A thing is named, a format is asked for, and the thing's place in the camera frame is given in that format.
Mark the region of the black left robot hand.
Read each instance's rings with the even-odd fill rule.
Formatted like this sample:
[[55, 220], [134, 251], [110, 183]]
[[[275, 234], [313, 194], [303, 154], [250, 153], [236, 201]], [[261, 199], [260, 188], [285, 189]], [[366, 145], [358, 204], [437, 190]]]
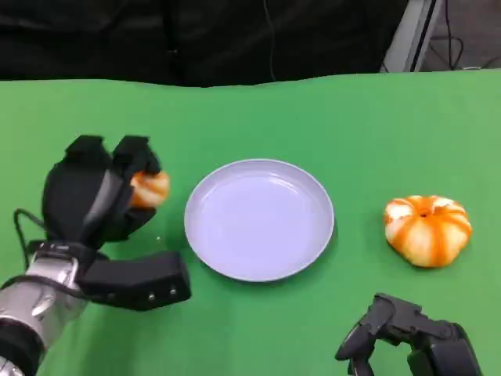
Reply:
[[113, 152], [101, 136], [78, 136], [49, 172], [42, 217], [50, 240], [99, 250], [146, 225], [155, 208], [133, 202], [132, 178], [158, 173], [160, 162], [145, 136], [124, 136]]

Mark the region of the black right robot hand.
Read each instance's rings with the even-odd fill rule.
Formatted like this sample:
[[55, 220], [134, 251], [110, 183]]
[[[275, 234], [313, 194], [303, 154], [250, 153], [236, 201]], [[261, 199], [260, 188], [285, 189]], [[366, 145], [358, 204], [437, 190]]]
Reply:
[[407, 364], [413, 375], [481, 375], [481, 366], [461, 325], [432, 320], [422, 307], [391, 295], [378, 293], [356, 322], [335, 359], [348, 362], [349, 375], [373, 375], [370, 357], [376, 343], [410, 346]]

